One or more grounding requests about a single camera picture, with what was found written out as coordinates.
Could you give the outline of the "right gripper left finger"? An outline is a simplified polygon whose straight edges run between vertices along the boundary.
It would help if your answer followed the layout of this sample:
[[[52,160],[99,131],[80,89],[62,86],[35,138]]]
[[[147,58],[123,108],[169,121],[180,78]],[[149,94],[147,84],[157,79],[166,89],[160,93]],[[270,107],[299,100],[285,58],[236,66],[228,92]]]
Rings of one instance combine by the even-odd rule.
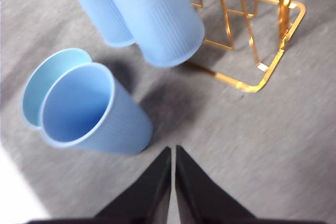
[[[166,147],[140,177],[98,212],[97,223],[167,223],[171,149]]]

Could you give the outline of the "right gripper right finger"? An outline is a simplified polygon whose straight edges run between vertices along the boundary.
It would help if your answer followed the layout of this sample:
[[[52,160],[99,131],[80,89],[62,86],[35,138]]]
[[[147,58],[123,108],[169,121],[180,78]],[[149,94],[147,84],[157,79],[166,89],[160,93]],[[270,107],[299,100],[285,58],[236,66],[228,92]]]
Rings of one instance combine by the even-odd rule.
[[[254,216],[219,187],[180,145],[176,147],[175,190],[181,223],[235,223]]]

